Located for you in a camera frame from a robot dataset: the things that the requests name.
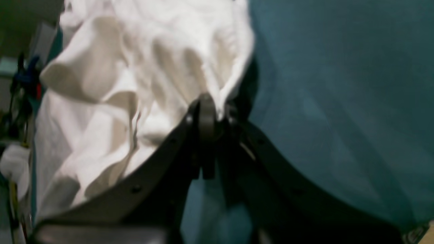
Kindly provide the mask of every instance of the teal fabric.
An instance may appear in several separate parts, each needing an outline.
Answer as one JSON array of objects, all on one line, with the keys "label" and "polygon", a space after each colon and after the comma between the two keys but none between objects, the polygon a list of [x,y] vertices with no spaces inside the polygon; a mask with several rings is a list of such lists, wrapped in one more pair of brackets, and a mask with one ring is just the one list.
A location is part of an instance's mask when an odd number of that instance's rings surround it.
[{"label": "teal fabric", "polygon": [[[347,204],[402,231],[430,220],[434,1],[251,0],[250,8],[257,74],[241,91],[253,103],[250,121]],[[245,243],[251,229],[243,206],[224,208],[218,182],[193,183],[186,243]]]}]

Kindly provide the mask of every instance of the crumpled white sheet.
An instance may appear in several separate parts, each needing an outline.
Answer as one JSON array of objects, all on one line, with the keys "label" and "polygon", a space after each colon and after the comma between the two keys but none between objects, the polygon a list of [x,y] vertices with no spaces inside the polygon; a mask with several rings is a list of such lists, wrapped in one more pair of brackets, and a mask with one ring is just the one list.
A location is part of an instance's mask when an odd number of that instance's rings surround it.
[{"label": "crumpled white sheet", "polygon": [[247,0],[66,0],[42,72],[37,220],[134,171],[209,92],[219,119],[253,49]]},{"label": "crumpled white sheet", "polygon": [[1,174],[16,184],[16,196],[20,201],[29,190],[29,157],[30,149],[9,145],[0,158]]}]

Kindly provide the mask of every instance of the white cloth bag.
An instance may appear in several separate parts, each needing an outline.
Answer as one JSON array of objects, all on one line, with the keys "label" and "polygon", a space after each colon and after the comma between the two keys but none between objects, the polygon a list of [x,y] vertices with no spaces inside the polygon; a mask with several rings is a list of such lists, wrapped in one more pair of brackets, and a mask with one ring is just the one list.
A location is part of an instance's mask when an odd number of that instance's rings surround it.
[{"label": "white cloth bag", "polygon": [[135,170],[208,92],[223,117],[253,49],[246,0],[66,0],[42,72],[37,219]]}]

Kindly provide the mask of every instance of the black plastic part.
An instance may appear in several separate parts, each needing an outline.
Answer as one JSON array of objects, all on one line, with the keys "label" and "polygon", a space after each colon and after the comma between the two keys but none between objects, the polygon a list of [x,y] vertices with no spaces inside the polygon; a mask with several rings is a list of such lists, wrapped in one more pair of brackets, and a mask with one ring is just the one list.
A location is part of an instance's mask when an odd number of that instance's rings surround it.
[{"label": "black plastic part", "polygon": [[249,210],[255,226],[251,243],[402,243],[389,223],[307,180],[257,127],[240,122],[231,104],[217,124],[209,95],[192,103],[140,168],[91,201],[40,223],[32,242],[99,243],[98,236],[107,240],[117,233],[125,239],[109,241],[152,236],[160,243],[182,243],[179,227],[189,185],[201,167],[204,178],[214,177],[216,158],[227,205],[244,203]]}]

